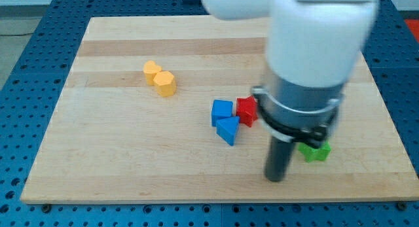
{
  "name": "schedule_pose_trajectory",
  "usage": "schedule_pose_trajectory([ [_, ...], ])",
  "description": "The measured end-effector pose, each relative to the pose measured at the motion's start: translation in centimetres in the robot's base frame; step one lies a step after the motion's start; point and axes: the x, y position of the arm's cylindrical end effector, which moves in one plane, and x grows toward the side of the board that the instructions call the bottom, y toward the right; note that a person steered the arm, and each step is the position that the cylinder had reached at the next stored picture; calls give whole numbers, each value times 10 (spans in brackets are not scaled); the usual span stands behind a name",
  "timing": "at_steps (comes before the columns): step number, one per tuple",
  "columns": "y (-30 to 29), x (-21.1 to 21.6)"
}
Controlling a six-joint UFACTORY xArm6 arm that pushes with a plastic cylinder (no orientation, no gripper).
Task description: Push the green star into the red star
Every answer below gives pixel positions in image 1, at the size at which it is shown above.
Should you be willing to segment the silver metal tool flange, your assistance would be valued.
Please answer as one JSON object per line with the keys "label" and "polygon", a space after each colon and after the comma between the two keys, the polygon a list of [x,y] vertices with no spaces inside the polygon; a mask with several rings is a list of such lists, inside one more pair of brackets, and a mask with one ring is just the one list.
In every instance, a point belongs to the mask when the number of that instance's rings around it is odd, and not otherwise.
{"label": "silver metal tool flange", "polygon": [[320,148],[333,134],[343,85],[292,83],[264,64],[261,83],[251,89],[261,124],[273,139]]}

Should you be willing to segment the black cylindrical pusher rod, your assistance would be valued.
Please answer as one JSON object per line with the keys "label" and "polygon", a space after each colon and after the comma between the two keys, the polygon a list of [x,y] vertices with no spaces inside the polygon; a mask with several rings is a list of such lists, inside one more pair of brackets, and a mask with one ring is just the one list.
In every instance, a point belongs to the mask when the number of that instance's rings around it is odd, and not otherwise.
{"label": "black cylindrical pusher rod", "polygon": [[296,143],[271,137],[264,166],[265,177],[272,182],[284,180]]}

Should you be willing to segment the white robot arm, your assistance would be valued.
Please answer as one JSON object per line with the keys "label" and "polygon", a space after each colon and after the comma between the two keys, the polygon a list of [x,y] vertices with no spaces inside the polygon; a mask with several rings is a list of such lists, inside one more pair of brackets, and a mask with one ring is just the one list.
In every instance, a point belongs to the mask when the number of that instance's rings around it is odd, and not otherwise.
{"label": "white robot arm", "polygon": [[220,20],[268,18],[265,72],[251,89],[271,135],[265,177],[285,177],[297,143],[334,132],[343,88],[374,25],[378,0],[201,0]]}

